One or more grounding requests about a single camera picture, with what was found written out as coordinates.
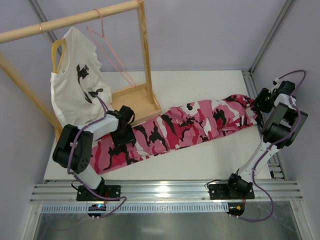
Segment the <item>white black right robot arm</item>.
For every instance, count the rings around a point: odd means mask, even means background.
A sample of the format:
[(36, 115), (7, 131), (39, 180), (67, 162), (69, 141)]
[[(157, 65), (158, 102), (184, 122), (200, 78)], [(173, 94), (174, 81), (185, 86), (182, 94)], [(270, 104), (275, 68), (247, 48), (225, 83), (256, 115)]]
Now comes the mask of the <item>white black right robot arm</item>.
[(227, 199), (253, 199), (255, 177), (276, 153), (297, 137), (308, 114), (299, 110), (291, 81), (274, 81), (270, 90), (263, 88), (253, 102), (260, 112), (270, 113), (261, 130), (261, 141), (249, 160), (230, 175), (225, 185)]

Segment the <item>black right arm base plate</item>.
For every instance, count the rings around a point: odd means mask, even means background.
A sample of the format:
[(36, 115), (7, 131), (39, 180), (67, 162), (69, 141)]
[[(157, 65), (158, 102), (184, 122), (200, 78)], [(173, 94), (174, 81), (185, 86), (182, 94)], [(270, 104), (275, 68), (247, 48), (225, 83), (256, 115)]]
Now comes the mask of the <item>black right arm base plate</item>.
[(253, 200), (252, 183), (217, 183), (207, 185), (211, 200)]

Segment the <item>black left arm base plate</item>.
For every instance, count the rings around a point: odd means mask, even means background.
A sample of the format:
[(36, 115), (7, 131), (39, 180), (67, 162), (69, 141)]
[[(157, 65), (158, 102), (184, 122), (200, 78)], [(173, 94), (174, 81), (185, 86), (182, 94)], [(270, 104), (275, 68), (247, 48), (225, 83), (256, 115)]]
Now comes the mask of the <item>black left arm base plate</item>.
[(92, 201), (119, 201), (121, 196), (120, 185), (101, 185), (97, 189), (90, 192), (84, 185), (80, 185), (77, 190), (76, 200), (78, 202), (92, 202)]

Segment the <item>pink camouflage trousers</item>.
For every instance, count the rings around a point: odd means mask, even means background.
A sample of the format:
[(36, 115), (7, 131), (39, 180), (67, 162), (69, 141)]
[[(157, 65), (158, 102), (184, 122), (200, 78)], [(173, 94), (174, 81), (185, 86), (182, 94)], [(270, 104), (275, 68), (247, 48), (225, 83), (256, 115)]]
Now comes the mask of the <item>pink camouflage trousers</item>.
[(253, 99), (233, 94), (221, 100), (200, 100), (174, 106), (132, 128), (135, 144), (116, 147), (110, 134), (92, 148), (90, 166), (96, 173), (114, 171), (152, 156), (229, 136), (261, 122)]

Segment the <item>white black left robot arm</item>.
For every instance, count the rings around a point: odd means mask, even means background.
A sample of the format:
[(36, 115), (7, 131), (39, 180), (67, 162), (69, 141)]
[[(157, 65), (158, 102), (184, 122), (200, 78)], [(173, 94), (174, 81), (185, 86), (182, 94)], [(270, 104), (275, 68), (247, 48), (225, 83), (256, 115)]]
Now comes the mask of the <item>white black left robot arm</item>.
[(107, 134), (111, 135), (116, 150), (124, 150), (128, 144), (134, 145), (136, 138), (130, 125), (134, 119), (134, 111), (128, 106), (122, 106), (119, 111), (105, 110), (103, 117), (87, 124), (67, 124), (63, 127), (52, 159), (81, 183), (77, 189), (77, 201), (122, 199), (121, 187), (107, 186), (103, 177), (90, 165), (92, 145), (94, 141)]

